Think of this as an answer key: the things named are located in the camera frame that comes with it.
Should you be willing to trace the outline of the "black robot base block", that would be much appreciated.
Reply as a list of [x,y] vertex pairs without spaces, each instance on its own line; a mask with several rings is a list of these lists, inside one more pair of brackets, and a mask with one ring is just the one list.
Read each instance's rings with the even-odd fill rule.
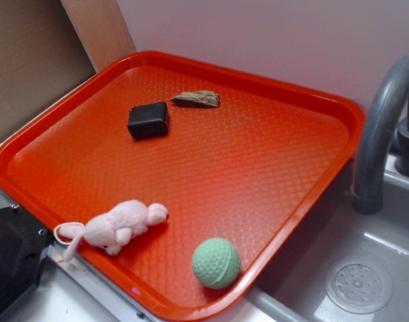
[[0,209],[0,320],[38,288],[50,239],[26,209]]

